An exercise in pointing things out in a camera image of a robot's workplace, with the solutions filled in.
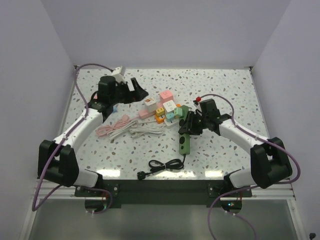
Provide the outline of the green power strip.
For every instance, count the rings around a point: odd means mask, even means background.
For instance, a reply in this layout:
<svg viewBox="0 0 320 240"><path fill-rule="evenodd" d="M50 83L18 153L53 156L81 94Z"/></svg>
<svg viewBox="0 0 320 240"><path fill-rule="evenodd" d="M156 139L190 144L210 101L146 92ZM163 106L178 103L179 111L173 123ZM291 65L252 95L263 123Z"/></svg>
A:
<svg viewBox="0 0 320 240"><path fill-rule="evenodd" d="M189 112L189 107L186 105L182 105L181 108L184 110L184 117L179 118L180 120L184 120ZM179 154L180 155L189 155L190 154L190 135L189 134L179 134Z"/></svg>

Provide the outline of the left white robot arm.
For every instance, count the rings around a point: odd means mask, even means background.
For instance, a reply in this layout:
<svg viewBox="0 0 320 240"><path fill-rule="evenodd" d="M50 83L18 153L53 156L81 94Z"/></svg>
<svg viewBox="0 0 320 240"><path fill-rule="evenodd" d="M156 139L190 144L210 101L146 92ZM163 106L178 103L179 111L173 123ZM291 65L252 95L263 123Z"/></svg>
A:
<svg viewBox="0 0 320 240"><path fill-rule="evenodd" d="M91 98L81 116L54 140L44 140L39 146L37 174L65 187L81 186L92 196L104 190L101 174L81 169L76 153L88 136L113 113L117 104L140 102L148 96L136 80L131 79L134 90L127 82L118 83L113 76L103 76L98 82L96 98Z"/></svg>

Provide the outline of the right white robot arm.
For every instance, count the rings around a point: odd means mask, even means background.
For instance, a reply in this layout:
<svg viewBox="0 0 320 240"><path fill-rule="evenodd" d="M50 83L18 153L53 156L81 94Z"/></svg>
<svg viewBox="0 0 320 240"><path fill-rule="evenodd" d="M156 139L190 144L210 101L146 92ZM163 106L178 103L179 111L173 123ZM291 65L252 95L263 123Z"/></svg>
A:
<svg viewBox="0 0 320 240"><path fill-rule="evenodd" d="M266 138L243 128L229 114L221 114L213 99L200 101L198 109L182 105L179 117L179 154L191 152L190 137L199 136L208 129L234 142L250 156L250 167L238 169L223 178L223 192L235 196L241 188L257 185L266 189L290 177L293 173L281 139Z"/></svg>

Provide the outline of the orange power strip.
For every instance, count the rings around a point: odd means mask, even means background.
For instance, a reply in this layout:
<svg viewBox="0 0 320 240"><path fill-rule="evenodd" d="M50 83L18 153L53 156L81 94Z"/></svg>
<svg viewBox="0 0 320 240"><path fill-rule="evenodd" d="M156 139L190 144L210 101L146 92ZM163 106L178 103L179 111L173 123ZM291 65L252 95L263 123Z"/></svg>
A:
<svg viewBox="0 0 320 240"><path fill-rule="evenodd" d="M163 116L161 116L161 117L157 117L157 116L156 116L156 113L155 113L155 120L156 120L156 122L157 122L158 124L163 123L163 122L165 121L165 119L166 119L166 115L165 115L165 114L164 114Z"/></svg>

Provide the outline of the teal adapter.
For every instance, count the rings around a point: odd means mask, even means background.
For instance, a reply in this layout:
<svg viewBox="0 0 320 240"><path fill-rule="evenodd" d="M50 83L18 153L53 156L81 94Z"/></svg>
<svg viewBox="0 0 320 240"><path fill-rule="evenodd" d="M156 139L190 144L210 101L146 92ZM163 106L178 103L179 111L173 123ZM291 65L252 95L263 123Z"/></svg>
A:
<svg viewBox="0 0 320 240"><path fill-rule="evenodd" d="M172 122L173 120L175 119L175 114L173 113L173 112L168 112L167 114L166 114L166 121L167 122Z"/></svg>

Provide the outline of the green plug adapter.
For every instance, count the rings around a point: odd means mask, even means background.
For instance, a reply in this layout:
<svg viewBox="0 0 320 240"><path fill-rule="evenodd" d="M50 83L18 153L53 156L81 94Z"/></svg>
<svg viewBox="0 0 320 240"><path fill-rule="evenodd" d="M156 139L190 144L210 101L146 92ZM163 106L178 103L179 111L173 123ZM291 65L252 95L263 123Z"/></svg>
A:
<svg viewBox="0 0 320 240"><path fill-rule="evenodd" d="M184 117L184 109L182 107L176 107L173 111L174 113L174 117L176 119L179 119L179 118L183 118Z"/></svg>

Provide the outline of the white power strip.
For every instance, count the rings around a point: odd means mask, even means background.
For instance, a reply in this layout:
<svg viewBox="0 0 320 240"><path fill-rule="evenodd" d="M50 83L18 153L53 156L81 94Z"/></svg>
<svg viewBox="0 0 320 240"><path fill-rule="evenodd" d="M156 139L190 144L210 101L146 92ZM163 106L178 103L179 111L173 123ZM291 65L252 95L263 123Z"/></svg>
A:
<svg viewBox="0 0 320 240"><path fill-rule="evenodd" d="M179 124L179 119L178 118L174 118L172 121L168 121L167 119L165 119L164 123L165 123L167 128L172 128L172 127L174 127L174 126Z"/></svg>

